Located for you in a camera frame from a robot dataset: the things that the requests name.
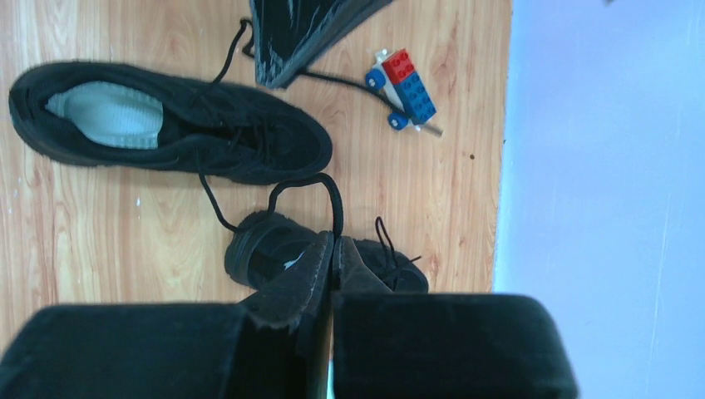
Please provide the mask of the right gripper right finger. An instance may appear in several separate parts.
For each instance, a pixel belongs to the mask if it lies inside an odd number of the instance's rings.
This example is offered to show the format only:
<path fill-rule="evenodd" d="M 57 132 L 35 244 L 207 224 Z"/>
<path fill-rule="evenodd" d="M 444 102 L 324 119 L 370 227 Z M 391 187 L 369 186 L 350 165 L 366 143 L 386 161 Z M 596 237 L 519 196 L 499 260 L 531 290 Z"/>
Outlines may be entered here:
<path fill-rule="evenodd" d="M 337 398 L 576 398 L 554 319 L 511 294 L 394 293 L 342 237 L 333 250 Z"/>

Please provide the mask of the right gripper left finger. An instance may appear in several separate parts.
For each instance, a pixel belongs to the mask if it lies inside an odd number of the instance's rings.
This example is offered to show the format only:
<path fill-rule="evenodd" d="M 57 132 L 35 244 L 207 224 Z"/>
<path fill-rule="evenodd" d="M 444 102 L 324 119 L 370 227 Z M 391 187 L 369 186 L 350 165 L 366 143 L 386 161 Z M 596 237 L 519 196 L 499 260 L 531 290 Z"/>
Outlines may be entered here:
<path fill-rule="evenodd" d="M 54 305 L 3 354 L 4 398 L 320 398 L 333 235 L 239 303 Z"/>

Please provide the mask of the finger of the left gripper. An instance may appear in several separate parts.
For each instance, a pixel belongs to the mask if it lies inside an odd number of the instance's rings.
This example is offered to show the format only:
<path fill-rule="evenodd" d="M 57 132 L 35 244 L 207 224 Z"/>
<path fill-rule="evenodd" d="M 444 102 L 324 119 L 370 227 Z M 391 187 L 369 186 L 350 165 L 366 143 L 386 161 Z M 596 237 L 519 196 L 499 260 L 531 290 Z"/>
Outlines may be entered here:
<path fill-rule="evenodd" d="M 294 36 L 303 32 L 296 1 L 253 0 L 249 3 L 254 29 L 255 79 L 267 88 L 283 80 L 284 63 L 293 53 Z"/>
<path fill-rule="evenodd" d="M 330 47 L 341 41 L 360 24 L 391 3 L 389 1 L 296 1 L 303 32 L 293 38 L 293 53 L 284 63 L 283 80 L 277 88 L 286 88 L 296 76 L 317 61 Z"/>

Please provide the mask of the black shoelace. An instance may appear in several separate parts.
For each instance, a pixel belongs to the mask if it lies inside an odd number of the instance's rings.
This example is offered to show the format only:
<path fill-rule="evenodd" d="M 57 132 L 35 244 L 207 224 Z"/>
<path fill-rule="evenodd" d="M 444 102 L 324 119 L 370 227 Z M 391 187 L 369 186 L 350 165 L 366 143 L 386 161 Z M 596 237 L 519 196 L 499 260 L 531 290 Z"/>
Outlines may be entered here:
<path fill-rule="evenodd" d="M 402 275 L 412 272 L 413 268 L 417 268 L 415 262 L 422 257 L 417 256 L 409 259 L 406 255 L 396 251 L 381 216 L 377 216 L 375 219 L 375 230 L 385 259 L 385 268 L 381 280 L 393 291 L 397 291 Z"/>

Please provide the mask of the black sneaker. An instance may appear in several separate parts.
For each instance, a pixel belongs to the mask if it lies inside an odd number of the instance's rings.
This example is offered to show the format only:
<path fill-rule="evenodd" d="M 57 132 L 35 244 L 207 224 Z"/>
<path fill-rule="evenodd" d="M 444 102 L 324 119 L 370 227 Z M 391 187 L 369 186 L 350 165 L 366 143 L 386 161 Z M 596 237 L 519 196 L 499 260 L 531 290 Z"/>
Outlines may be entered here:
<path fill-rule="evenodd" d="M 271 185 L 323 170 L 333 153 L 314 118 L 265 91 L 128 64 L 35 66 L 12 84 L 8 106 L 22 140 L 67 165 Z"/>
<path fill-rule="evenodd" d="M 224 268 L 236 283 L 259 289 L 293 266 L 317 234 L 281 214 L 267 217 L 264 211 L 244 218 L 226 249 Z M 356 239 L 362 261 L 381 280 L 385 259 L 379 239 Z M 417 267 L 404 273 L 398 293 L 427 293 L 429 283 Z"/>

